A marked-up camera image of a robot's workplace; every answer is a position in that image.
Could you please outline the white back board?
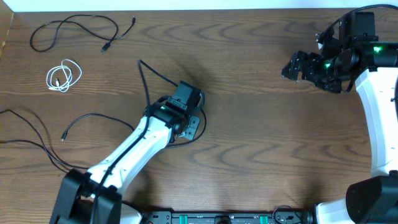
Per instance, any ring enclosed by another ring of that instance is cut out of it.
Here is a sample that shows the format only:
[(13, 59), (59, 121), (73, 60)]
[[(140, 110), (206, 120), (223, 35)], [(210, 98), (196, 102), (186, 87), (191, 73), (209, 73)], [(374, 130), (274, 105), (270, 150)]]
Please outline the white back board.
[(4, 0), (14, 12), (355, 8), (397, 0)]

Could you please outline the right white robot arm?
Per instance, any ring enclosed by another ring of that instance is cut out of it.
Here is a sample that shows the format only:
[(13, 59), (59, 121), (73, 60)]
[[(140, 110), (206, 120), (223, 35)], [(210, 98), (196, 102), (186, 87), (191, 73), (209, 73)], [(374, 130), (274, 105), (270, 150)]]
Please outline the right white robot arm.
[(364, 107), (371, 143), (371, 178), (348, 187), (339, 200), (322, 202), (304, 223), (397, 223), (397, 44), (359, 42), (334, 56), (298, 51), (282, 69), (332, 93), (354, 86)]

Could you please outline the cardboard side panel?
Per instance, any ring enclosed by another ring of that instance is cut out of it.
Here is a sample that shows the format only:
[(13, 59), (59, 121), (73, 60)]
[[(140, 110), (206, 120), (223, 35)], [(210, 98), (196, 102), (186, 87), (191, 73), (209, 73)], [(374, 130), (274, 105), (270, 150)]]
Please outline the cardboard side panel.
[(1, 55), (3, 55), (3, 51), (6, 45), (6, 39), (9, 35), (9, 31), (14, 19), (14, 12), (9, 8), (9, 6), (3, 1), (1, 0), (1, 5), (0, 5), (0, 13), (1, 13), (1, 17), (0, 17), (0, 35), (1, 35), (1, 39), (0, 39), (0, 51), (1, 51)]

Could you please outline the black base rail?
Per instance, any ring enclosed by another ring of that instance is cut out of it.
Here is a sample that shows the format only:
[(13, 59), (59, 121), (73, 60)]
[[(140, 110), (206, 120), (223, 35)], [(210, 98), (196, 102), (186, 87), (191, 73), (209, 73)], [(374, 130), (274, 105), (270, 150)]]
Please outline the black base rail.
[(282, 208), (265, 213), (154, 211), (145, 213), (140, 224), (310, 224), (316, 222), (309, 212), (295, 212)]

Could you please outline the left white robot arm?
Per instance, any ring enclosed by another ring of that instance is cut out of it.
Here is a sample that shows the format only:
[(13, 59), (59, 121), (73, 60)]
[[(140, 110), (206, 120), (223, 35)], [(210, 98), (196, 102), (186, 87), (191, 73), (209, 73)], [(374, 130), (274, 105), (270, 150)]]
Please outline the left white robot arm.
[(133, 133), (107, 158), (85, 173), (69, 171), (62, 180), (51, 223), (140, 223), (143, 214), (122, 197), (130, 183), (175, 137), (193, 140), (200, 124), (197, 112), (185, 105), (154, 103)]

